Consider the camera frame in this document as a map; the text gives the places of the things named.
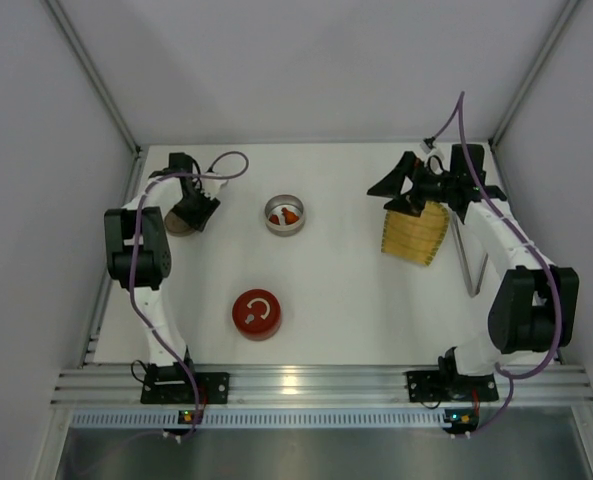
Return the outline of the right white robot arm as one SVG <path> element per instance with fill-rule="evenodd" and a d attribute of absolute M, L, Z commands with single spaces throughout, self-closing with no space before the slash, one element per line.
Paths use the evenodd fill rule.
<path fill-rule="evenodd" d="M 496 392 L 485 390 L 497 375 L 516 380 L 505 367 L 525 355 L 544 357 L 524 378 L 544 370 L 571 341 L 580 287 L 573 268 L 555 265 L 527 237 L 502 189 L 486 184 L 484 159 L 480 144 L 453 145 L 447 164 L 437 155 L 421 159 L 406 151 L 367 191 L 385 199 L 388 218 L 417 220 L 431 204 L 447 207 L 499 275 L 485 330 L 438 359 L 437 387 L 454 400 L 475 394 L 497 400 Z"/>

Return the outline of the metal serving tongs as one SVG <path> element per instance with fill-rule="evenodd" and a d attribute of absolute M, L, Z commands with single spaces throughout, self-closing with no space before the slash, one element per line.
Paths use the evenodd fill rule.
<path fill-rule="evenodd" d="M 452 236 L 457 248 L 458 259 L 463 275 L 464 284 L 467 290 L 467 293 L 470 298 L 477 297 L 482 289 L 485 273 L 487 270 L 487 264 L 489 256 L 486 252 L 483 253 L 480 265 L 478 268 L 477 276 L 473 276 L 473 272 L 470 266 L 470 262 L 467 256 L 465 242 L 463 240 L 462 231 L 461 231 L 461 223 L 458 216 L 455 213 L 450 214 L 450 223 L 451 223 L 451 231 Z"/>

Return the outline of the bamboo woven tray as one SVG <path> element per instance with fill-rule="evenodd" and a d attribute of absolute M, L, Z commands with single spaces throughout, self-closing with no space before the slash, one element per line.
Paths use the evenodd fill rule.
<path fill-rule="evenodd" d="M 448 210 L 436 202 L 428 202 L 420 217 L 388 211 L 381 252 L 428 267 L 445 239 L 448 226 Z"/>

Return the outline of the beige round lid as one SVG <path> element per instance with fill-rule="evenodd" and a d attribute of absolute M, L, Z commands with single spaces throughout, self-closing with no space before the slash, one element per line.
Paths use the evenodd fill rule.
<path fill-rule="evenodd" d="M 164 226 L 169 235 L 176 237 L 187 237 L 196 232 L 185 222 L 174 210 L 170 210 L 164 217 Z"/>

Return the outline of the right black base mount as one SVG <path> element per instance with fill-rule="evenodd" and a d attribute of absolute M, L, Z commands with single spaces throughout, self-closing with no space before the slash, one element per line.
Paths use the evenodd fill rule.
<path fill-rule="evenodd" d="M 495 402 L 499 399 L 493 375 L 462 376 L 439 370 L 411 370 L 405 373 L 412 403 Z"/>

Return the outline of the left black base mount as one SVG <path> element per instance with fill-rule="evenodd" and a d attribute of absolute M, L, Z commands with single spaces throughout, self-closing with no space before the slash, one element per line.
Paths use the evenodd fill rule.
<path fill-rule="evenodd" d="M 189 405 L 228 403 L 230 375 L 227 372 L 196 372 L 193 375 L 198 395 L 186 372 L 150 369 L 145 374 L 140 403 L 145 405 Z"/>

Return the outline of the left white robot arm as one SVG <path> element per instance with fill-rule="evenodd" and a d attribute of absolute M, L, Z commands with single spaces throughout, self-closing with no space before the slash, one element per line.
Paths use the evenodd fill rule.
<path fill-rule="evenodd" d="M 143 327 L 149 349 L 143 385 L 151 390 L 169 382 L 197 387 L 189 347 L 163 295 L 173 266 L 165 217 L 174 214 L 194 231 L 205 229 L 230 179 L 217 170 L 221 159 L 203 170 L 189 154 L 173 152 L 131 200 L 104 213 L 106 268 Z"/>

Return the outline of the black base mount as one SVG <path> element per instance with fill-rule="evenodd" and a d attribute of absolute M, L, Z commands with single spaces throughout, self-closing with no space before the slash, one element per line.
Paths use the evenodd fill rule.
<path fill-rule="evenodd" d="M 495 402 L 499 399 L 493 375 L 462 376 L 439 370 L 411 370 L 405 373 L 412 403 Z"/>
<path fill-rule="evenodd" d="M 198 395 L 186 372 L 150 369 L 145 374 L 140 403 L 145 405 L 189 405 L 228 403 L 230 375 L 227 372 L 196 372 L 193 375 Z"/>

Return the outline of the aluminium mounting rail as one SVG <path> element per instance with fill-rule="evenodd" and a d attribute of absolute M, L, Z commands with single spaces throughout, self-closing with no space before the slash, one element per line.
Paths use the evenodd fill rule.
<path fill-rule="evenodd" d="M 228 405 L 240 408 L 407 407 L 408 366 L 200 365 L 230 374 Z M 134 407 L 141 386 L 127 365 L 91 364 L 64 370 L 51 405 Z M 515 383 L 513 406 L 558 407 L 593 404 L 593 390 L 579 366 L 553 365 Z"/>

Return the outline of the red round lid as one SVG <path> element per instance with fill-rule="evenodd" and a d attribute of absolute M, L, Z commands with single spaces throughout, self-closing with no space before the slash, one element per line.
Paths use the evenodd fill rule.
<path fill-rule="evenodd" d="M 235 325 L 249 325 L 262 328 L 282 321 L 282 311 L 278 299 L 264 289 L 252 289 L 242 293 L 232 307 L 232 320 Z"/>

